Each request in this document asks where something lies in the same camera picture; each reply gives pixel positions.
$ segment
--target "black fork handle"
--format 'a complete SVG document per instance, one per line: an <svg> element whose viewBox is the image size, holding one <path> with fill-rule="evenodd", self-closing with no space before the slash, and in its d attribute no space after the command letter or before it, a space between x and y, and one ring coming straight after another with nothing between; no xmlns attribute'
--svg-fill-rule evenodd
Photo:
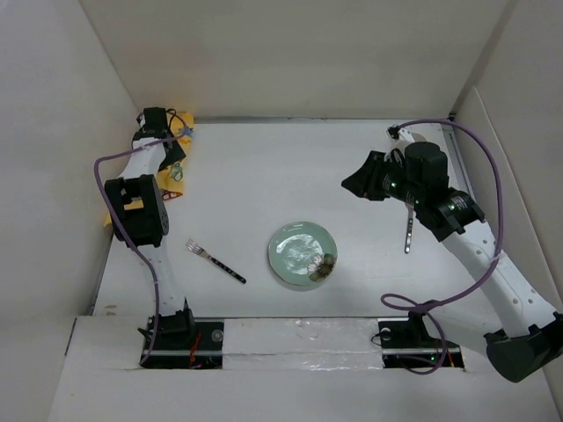
<svg viewBox="0 0 563 422"><path fill-rule="evenodd" d="M235 273L234 271L232 271L228 266L226 266L223 262L221 262L219 259L215 259L213 257L209 257L209 260L214 263L216 266L218 266L219 268L221 268L223 271L225 271L226 273L228 273L229 275L233 276L235 279L237 279L238 281L240 281L243 284L246 284L246 278L244 278L243 276Z"/></svg>

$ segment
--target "cable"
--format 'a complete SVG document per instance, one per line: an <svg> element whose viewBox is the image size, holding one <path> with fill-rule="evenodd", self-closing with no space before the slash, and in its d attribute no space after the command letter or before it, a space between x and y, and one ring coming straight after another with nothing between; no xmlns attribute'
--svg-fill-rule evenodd
<svg viewBox="0 0 563 422"><path fill-rule="evenodd" d="M454 358L451 357L450 349L447 349L447 352L448 352L448 358L450 359L450 366L451 366L451 367L456 367L456 366L454 365Z"/></svg>
<svg viewBox="0 0 563 422"><path fill-rule="evenodd" d="M477 134L475 134L470 129L468 129L468 128L466 128L466 127L464 127L464 126L462 126L462 125L460 125L460 124L458 124L454 121L441 120L441 119L420 119L420 120L408 121L407 123L403 123L401 125L398 125L397 128L402 129L403 127L420 125L420 124L424 124L424 123L437 123L437 124L440 124L440 125L450 126L450 127L454 127L456 129L461 130L462 132L469 135L480 146L480 148L485 153L487 159L489 160L489 163L491 164L491 168L493 169L494 184L495 184L495 187L496 187L497 212L498 212L498 219L499 219L499 232L498 232L498 236L497 236L497 242L496 242L496 245L494 247L494 256L498 257L502 252L502 244L503 244L503 241L504 241L504 207L502 205L501 175L499 173L499 169L496 165L496 162L494 161L493 154L491 153L489 148L486 147L485 143L477 136ZM418 374L418 375L432 374L439 367L442 366L442 364L444 363L446 356L447 356L448 344L446 343L445 334L443 332L442 327L438 324L438 322L434 319L434 317L432 315L430 315L430 311L432 309L436 309L440 306L448 305L450 303L458 301L458 300L466 297L467 295L470 295L475 290L477 290L478 288L483 286L483 284L485 284L485 282L489 279L491 274L494 273L494 270L496 269L496 266L498 265L498 263L499 263L499 259L493 259L493 261L491 262L491 265L487 268L487 270L485 271L483 276L479 280L477 280L473 285L469 286L466 290L462 291L461 293L458 293L457 295L453 295L453 296L451 296L447 299L443 299L441 301L430 301L430 302L425 302L425 303L417 303L417 302L409 299L406 296L397 295L397 294L394 294L394 293L387 293L387 294L381 296L382 304L387 306L388 308L395 309L395 310L404 310L404 311L407 311L407 312L414 312L414 313L417 313L417 314L425 314L428 317L428 319L430 319L430 321L432 321L432 324L434 324L434 326L438 330L438 333L440 334L440 341L442 342L442 353L440 354L440 359L438 360L438 362L434 363L434 362L431 362L430 360L425 360L423 358L419 358L419 357L416 357L416 356L403 356L404 358L407 358L407 359L415 359L415 360L426 361L427 363L430 363L431 365L433 365L433 367L430 368L428 371L422 372L422 371L413 371L412 369L409 369L410 372L413 372L413 373ZM412 304L413 306L395 305L395 304L387 301L387 299L389 299L389 298L399 299L400 301L408 302L408 303Z"/></svg>
<svg viewBox="0 0 563 422"><path fill-rule="evenodd" d="M187 365L188 369L190 369L195 362L195 352L197 351L197 348L200 345L201 337L202 337L202 334L199 333L197 335L197 339L195 340L195 344L190 349L190 363Z"/></svg>
<svg viewBox="0 0 563 422"><path fill-rule="evenodd" d="M171 138L158 139L154 142L149 142L142 147L131 149L129 151L123 151L123 152L120 152L119 154L113 154L111 156L101 156L100 158L98 158L94 162L94 178L96 179L96 185L98 186L99 192L101 193L102 198L104 199L104 202L106 203L107 210L109 211L109 214L112 216L112 221L115 223L115 227L121 233L121 236L123 237L123 240L125 241L126 245L129 247L129 249L131 249L131 251L133 251L135 253L135 255L137 255L141 259L141 261L144 262L147 265L147 267L149 268L150 275L152 276L152 281L153 281L153 285L154 285L154 288L155 288L155 316L154 316L154 321L153 321L153 326L152 326L152 336L150 336L149 350L147 351L147 354L145 354L144 357L141 359L141 362L140 362L141 365L149 358L150 354L152 353L152 349L155 346L155 341L157 340L158 312L160 311L160 290L158 289L157 271L155 270L155 267L152 265L152 263L143 255L143 253L141 251L139 251L139 248L137 248L135 246L135 244L131 240L131 237L129 237L129 235L127 234L127 231L123 227L123 224L121 224L119 217L117 216L117 214L115 213L115 210L112 207L112 203L110 202L109 198L107 197L106 190L104 189L104 184L102 183L101 177L99 175L99 165L102 164L105 161L114 160L115 158L121 158L122 156L130 156L132 154L135 154L138 151L141 151L141 150L148 148L148 147L151 147L153 145L159 145L159 144L165 143L165 142L177 141L182 136L190 135L192 133L192 130L188 127L188 125L186 124L184 119L182 119L177 114L176 114L176 118L179 119L182 122L182 124L184 125L184 129L182 130L182 133L179 134L178 136L173 136Z"/></svg>
<svg viewBox="0 0 563 422"><path fill-rule="evenodd" d="M168 110L166 110L166 112L170 114L170 120L168 121L168 131L172 133L172 121L178 115L178 112L175 108L169 108Z"/></svg>
<svg viewBox="0 0 563 422"><path fill-rule="evenodd" d="M376 334L375 336L373 336L373 337L371 338L371 343L373 343L373 344L376 345L376 346L381 347L381 344L380 344L380 343L376 343L376 338L377 338L377 337L380 337L380 336L381 336L381 333L380 333L380 332L379 332L378 334Z"/></svg>

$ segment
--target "white table surface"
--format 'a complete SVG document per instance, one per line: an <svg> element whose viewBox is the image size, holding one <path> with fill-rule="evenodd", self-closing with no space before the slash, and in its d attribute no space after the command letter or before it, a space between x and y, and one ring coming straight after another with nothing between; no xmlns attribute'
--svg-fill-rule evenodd
<svg viewBox="0 0 563 422"><path fill-rule="evenodd" d="M48 422L559 421L543 372L513 384L467 351L466 372L445 367L430 376L403 369L141 369L136 327L145 321L78 318ZM231 328L236 337L240 327ZM230 333L226 326L227 346ZM339 330L331 343L337 340L350 347Z"/></svg>
<svg viewBox="0 0 563 422"><path fill-rule="evenodd" d="M403 252L406 207L369 202L340 187L372 149L386 151L385 129L399 120L288 120L196 126L184 196L166 202L166 247L179 289L196 317L378 317L400 315L379 298L441 299L471 277L432 234L415 222ZM413 128L448 153L438 125ZM457 176L450 162L450 183ZM271 236L284 224L311 221L338 245L333 274L310 291L288 288L267 262ZM242 285L189 253L191 237L248 279ZM458 306L494 316L476 292ZM152 315L146 267L113 240L94 315Z"/></svg>

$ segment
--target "metal utensil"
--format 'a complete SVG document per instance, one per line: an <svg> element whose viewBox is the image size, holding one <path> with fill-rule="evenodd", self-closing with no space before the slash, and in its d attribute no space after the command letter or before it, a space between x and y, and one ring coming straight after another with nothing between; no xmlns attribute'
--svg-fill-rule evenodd
<svg viewBox="0 0 563 422"><path fill-rule="evenodd" d="M408 216L406 218L405 253L408 253L411 251L413 241L414 207L407 205L406 209L408 209Z"/></svg>
<svg viewBox="0 0 563 422"><path fill-rule="evenodd" d="M219 259L213 258L211 255L209 255L205 249L203 249L201 246L199 246L196 242L194 242L192 239L188 239L186 242L186 247L187 249L196 254L199 255L200 257L203 257L205 259L208 259L209 261L211 261L213 264L215 264L216 266L218 266L219 268L221 268L223 271L225 271L227 274L231 275L232 277L234 277L235 279L237 279L238 281L240 281L243 284L246 284L246 279L244 277L242 277L241 275L235 273L234 271L232 271L228 266L226 266L223 262L221 262Z"/></svg>

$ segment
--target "ceramic plate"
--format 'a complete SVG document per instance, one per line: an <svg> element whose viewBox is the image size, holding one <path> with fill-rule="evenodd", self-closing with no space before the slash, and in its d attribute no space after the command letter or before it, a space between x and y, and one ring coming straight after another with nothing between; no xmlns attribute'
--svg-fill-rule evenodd
<svg viewBox="0 0 563 422"><path fill-rule="evenodd" d="M267 255L282 280L295 286L311 286L333 271L337 251L333 237L318 224L292 222L275 233Z"/></svg>

